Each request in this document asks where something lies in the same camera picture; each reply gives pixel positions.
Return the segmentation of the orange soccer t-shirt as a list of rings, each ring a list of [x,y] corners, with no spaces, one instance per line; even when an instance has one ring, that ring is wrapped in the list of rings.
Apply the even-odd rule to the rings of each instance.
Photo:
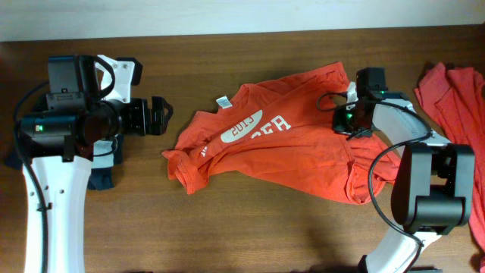
[[[243,84],[228,108],[196,112],[176,146],[163,151],[168,177],[191,194],[213,175],[238,171],[324,199],[369,202],[395,180],[400,160],[386,155],[369,175],[385,143],[333,132],[327,94],[344,93],[349,85],[339,62]]]

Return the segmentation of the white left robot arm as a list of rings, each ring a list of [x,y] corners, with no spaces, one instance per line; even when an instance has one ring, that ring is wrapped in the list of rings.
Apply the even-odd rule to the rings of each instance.
[[[27,272],[82,272],[84,206],[95,144],[119,134],[162,135],[163,98],[134,98],[142,64],[105,55],[52,56],[46,107],[14,119],[27,190]]]

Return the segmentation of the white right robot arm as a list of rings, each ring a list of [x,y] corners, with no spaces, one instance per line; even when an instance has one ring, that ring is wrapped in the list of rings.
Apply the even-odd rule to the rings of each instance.
[[[413,272],[413,265],[432,243],[471,216],[475,154],[454,144],[420,117],[401,93],[344,93],[346,103],[333,108],[333,129],[348,138],[368,137],[374,130],[391,142],[373,160],[396,151],[401,156],[391,194],[392,218],[380,208],[389,226],[378,246],[362,256],[359,272]]]

